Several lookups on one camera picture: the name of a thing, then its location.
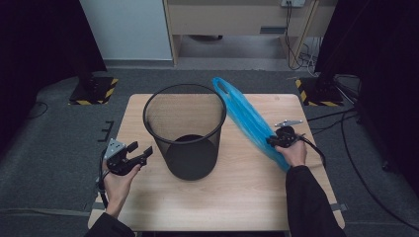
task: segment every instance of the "black sleeve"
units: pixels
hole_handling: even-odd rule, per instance
[[[103,213],[85,237],[134,237],[132,230],[108,213]]]
[[[293,237],[346,236],[333,215],[326,193],[306,166],[289,169],[286,188]]]

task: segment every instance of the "person's left hand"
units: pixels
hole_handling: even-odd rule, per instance
[[[118,218],[121,210],[123,209],[124,203],[126,202],[126,197],[129,194],[130,184],[140,168],[140,165],[136,165],[128,174],[124,176],[118,176],[110,172],[105,177],[105,190],[108,194],[109,200],[106,213],[114,218]]]

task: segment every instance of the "table top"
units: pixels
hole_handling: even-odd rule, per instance
[[[117,140],[139,148],[131,158],[153,146],[134,178],[119,220],[134,231],[280,231],[289,230],[287,219],[286,173],[254,145],[229,116],[222,126],[217,163],[212,172],[198,181],[176,178],[152,136],[142,122],[142,111],[152,95],[132,95]],[[298,133],[313,143],[306,117],[296,95],[246,94],[245,97],[268,124],[302,120],[294,125]],[[307,146],[306,165],[336,203],[319,155]],[[91,227],[104,210],[93,209]],[[339,225],[345,222],[340,210],[334,211]]]

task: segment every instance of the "trash can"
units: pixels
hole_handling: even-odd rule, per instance
[[[198,84],[167,87],[151,96],[142,116],[173,175],[195,181],[212,171],[226,117],[216,91]]]

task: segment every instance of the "blue plastic bag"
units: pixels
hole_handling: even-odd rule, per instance
[[[283,154],[266,142],[266,138],[275,135],[266,121],[259,115],[243,94],[222,78],[214,77],[212,84],[227,106],[228,116],[243,133],[270,159],[286,172],[290,165]]]

